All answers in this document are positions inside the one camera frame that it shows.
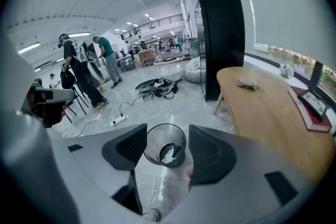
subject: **trash can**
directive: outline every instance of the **trash can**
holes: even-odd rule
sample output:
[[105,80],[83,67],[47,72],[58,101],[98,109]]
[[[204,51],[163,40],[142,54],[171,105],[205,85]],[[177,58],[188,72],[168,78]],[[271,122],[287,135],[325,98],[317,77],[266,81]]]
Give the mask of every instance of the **trash can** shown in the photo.
[[186,138],[178,126],[162,123],[147,133],[147,147],[144,155],[156,165],[176,168],[185,160]]

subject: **gray pants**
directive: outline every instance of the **gray pants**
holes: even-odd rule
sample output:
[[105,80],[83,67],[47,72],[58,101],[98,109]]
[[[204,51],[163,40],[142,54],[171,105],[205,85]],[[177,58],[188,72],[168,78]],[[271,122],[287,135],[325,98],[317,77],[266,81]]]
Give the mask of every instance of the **gray pants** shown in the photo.
[[109,73],[113,83],[117,83],[118,80],[121,80],[121,76],[117,65],[117,55],[115,52],[113,52],[111,55],[105,58],[105,64],[107,72]]

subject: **window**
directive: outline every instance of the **window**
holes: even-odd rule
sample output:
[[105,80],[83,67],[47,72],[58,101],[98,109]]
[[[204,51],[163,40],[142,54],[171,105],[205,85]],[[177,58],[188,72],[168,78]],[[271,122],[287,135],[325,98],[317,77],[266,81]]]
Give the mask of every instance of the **window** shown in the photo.
[[295,71],[308,78],[311,78],[313,73],[315,60],[297,52],[276,46],[255,43],[254,53],[276,62],[290,65]]
[[323,66],[319,85],[336,99],[336,71]]

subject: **power strip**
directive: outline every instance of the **power strip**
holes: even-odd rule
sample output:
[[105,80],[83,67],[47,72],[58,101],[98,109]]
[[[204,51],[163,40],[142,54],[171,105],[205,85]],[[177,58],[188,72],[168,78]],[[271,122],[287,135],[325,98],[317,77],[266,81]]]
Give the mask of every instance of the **power strip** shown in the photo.
[[127,120],[128,116],[123,115],[123,116],[119,116],[117,117],[115,120],[111,121],[110,125],[113,126],[117,126],[118,124],[122,123],[123,121]]

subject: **green t-shirt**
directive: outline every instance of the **green t-shirt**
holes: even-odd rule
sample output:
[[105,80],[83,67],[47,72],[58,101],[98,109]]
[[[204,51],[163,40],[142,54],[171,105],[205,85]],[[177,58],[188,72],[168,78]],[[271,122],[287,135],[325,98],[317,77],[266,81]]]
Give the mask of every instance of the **green t-shirt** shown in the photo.
[[106,58],[107,56],[110,56],[113,53],[112,46],[106,38],[104,37],[99,38],[98,44],[99,44],[99,48],[104,47],[104,50],[105,50],[105,53],[103,55],[104,58]]

